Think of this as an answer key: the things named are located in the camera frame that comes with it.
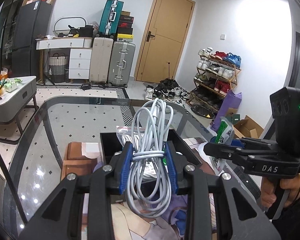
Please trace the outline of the green white plastic bag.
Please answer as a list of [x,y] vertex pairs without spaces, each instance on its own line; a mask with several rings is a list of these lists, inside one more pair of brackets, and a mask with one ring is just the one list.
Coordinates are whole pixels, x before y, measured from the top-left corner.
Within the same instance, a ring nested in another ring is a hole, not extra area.
[[[233,124],[227,118],[221,117],[221,123],[219,129],[217,130],[215,143],[222,145],[231,145],[234,135],[235,132]],[[225,159],[219,157],[211,157],[210,160],[213,165],[215,174],[220,174],[225,166]]]

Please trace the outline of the open cardboard box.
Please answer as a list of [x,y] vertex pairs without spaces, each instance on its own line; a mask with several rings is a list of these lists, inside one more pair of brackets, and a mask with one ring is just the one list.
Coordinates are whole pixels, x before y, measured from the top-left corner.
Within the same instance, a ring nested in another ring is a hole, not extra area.
[[234,124],[235,138],[254,138],[258,139],[264,129],[249,116]]

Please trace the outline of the black storage box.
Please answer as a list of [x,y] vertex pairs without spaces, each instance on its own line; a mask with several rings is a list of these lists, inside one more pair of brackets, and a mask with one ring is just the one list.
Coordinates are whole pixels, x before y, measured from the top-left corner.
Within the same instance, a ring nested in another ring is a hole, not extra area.
[[[153,135],[153,132],[148,132],[146,139],[143,139],[143,137],[141,138],[138,152],[142,152],[143,155],[150,155],[152,153],[163,154],[165,146],[163,137]],[[184,155],[188,163],[194,166],[200,166],[202,164],[194,151],[186,143],[186,140],[177,135],[175,130],[169,130],[167,140],[173,142],[175,150]],[[105,164],[109,164],[111,158],[116,154],[120,154],[124,147],[117,139],[116,133],[101,133],[100,142]]]

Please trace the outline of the purple bag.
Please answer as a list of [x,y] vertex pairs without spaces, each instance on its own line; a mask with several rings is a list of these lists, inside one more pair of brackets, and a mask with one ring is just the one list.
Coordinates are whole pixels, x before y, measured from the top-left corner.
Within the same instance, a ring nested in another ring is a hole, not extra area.
[[211,129],[217,131],[221,124],[221,117],[226,117],[229,113],[236,113],[242,101],[242,93],[234,93],[232,90],[229,90],[226,94],[222,105],[211,122]]

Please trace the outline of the pile of shoes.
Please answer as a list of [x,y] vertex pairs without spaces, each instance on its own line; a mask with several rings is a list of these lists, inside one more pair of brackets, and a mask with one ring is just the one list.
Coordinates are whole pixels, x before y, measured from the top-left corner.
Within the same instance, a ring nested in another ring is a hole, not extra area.
[[144,83],[146,86],[145,100],[156,98],[183,105],[191,97],[190,93],[181,88],[175,79],[166,78],[159,83]]

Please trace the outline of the silver suitcase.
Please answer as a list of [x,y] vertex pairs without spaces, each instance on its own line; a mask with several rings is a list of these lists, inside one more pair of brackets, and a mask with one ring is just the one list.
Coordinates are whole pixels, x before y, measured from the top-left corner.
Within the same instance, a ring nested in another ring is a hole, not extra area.
[[135,44],[131,42],[114,42],[108,72],[108,84],[127,87],[135,53]]

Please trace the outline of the wooden door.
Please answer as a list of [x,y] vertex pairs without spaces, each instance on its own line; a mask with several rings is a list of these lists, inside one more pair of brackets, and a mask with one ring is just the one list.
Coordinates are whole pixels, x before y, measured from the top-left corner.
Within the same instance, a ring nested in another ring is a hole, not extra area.
[[153,0],[136,63],[136,81],[158,83],[175,77],[194,7],[192,0]]

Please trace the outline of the beige suitcase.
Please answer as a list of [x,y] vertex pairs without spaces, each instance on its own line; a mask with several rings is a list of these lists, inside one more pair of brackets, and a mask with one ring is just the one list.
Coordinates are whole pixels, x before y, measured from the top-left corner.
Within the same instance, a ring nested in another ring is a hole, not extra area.
[[104,37],[94,38],[90,59],[90,82],[107,82],[112,47],[113,39]]

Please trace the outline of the woven laundry basket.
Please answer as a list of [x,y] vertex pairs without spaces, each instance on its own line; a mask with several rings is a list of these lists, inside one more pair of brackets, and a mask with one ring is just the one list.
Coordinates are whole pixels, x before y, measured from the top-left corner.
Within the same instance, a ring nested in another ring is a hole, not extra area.
[[65,68],[68,65],[68,57],[64,54],[54,53],[48,59],[49,77],[53,83],[62,83],[65,81]]

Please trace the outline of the white drawer desk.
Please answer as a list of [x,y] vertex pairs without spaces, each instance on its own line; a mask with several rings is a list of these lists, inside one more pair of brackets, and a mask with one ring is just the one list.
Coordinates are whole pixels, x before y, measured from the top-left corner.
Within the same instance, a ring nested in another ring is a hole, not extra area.
[[90,37],[54,37],[36,39],[37,50],[69,49],[69,79],[89,80],[93,39]]

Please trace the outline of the stack of shoe boxes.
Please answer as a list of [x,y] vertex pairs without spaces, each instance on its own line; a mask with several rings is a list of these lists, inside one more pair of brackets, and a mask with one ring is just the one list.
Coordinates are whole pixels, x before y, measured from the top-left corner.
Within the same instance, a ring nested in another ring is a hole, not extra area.
[[122,42],[133,42],[134,16],[128,11],[121,11],[117,27],[117,40]]

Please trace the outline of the grey coffee table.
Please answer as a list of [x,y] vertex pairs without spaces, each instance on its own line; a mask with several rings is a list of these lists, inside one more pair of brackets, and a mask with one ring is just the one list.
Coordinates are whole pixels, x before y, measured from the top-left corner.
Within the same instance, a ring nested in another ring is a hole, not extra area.
[[8,125],[15,122],[17,131],[22,135],[24,129],[21,126],[19,114],[25,108],[38,110],[36,94],[37,81],[35,76],[15,77],[10,79],[16,84],[16,89],[8,92],[5,86],[0,88],[0,125]]

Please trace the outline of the teal suitcase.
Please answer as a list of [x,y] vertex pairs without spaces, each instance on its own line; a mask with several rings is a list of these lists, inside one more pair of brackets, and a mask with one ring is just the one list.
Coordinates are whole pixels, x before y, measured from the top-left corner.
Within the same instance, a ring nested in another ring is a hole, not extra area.
[[116,34],[123,5],[124,2],[119,0],[106,1],[100,20],[99,35],[111,37]]

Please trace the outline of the oval mirror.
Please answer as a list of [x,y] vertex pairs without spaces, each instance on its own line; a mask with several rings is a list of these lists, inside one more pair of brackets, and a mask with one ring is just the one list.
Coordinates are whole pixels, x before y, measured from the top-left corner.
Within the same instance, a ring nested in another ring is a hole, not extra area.
[[79,29],[85,27],[87,20],[81,16],[74,17],[61,17],[53,25],[53,33],[58,36],[60,33],[66,36],[70,33],[71,29]]

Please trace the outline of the black refrigerator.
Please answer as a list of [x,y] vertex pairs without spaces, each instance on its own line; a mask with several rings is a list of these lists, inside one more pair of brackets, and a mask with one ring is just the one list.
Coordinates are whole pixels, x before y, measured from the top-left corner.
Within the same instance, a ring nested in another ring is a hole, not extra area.
[[46,35],[52,5],[36,1],[22,6],[17,18],[12,47],[12,76],[39,76],[38,36]]

